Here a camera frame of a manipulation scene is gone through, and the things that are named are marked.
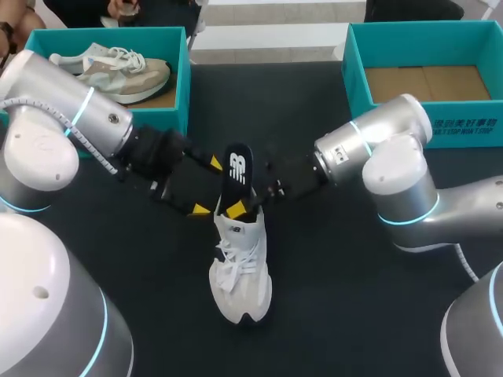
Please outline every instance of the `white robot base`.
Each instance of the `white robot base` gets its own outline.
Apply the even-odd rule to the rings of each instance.
[[[500,264],[447,310],[440,330],[451,377],[503,375],[503,272]]]
[[[0,214],[0,376],[129,377],[126,322],[59,238]]]

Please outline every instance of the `shoelace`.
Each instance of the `shoelace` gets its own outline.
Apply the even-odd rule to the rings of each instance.
[[[226,258],[223,265],[217,268],[217,285],[224,291],[231,292],[242,274],[254,273],[257,270],[256,247],[243,251],[231,247],[227,240],[221,240],[216,247],[222,250]]]
[[[135,53],[133,50],[127,51],[120,47],[112,47],[108,53],[116,54],[116,66],[110,68],[113,71],[127,69],[131,73],[138,73],[147,67],[143,55]]]

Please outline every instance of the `open shoe box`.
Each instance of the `open shoe box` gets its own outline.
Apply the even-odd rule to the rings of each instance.
[[[352,24],[343,78],[354,118],[410,93],[430,117],[429,148],[503,145],[503,31],[495,21]]]
[[[149,124],[159,130],[175,128],[186,134],[189,121],[190,61],[183,27],[117,27],[96,29],[35,30],[26,45],[48,58],[52,53],[76,56],[92,42],[132,49],[146,58],[167,61],[173,68],[165,93],[142,104],[128,106],[134,125]]]

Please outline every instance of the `sneaker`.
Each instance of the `sneaker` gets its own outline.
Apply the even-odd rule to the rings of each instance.
[[[141,54],[94,43],[77,57],[51,55],[50,60],[77,79],[93,86],[120,104],[142,102],[166,85],[171,70],[166,61],[145,59]]]
[[[256,222],[218,215],[214,220],[221,241],[210,268],[211,293],[223,316],[239,324],[259,322],[267,314],[273,285],[266,264],[266,226],[262,208]]]
[[[114,49],[109,49],[97,43],[92,43],[91,46],[76,57],[62,57],[58,53],[53,53],[49,57],[49,61],[64,71],[72,75],[81,75],[84,73],[83,61],[85,57],[116,57],[117,52]]]

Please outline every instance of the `cable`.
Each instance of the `cable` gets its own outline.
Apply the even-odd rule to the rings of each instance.
[[[27,105],[32,106],[33,108],[40,108],[47,114],[54,117],[57,121],[59,121],[63,126],[65,126],[70,132],[72,132],[73,136],[84,146],[87,151],[95,158],[97,161],[111,174],[115,175],[119,171],[86,139],[84,135],[75,127],[72,122],[68,120],[66,116],[61,114],[55,108],[50,107],[48,104],[44,104],[43,102],[32,100],[31,98],[11,98],[9,100],[4,100],[0,102],[0,109],[9,108],[11,106],[17,105]]]
[[[461,249],[461,245],[459,243],[454,244],[454,249],[456,249],[457,257],[461,261],[461,264],[463,265],[463,268],[467,272],[467,274],[472,278],[473,281],[475,281],[475,282],[479,281],[479,278],[473,272],[472,267],[470,267],[468,262],[466,262],[466,258],[464,257],[463,250]]]

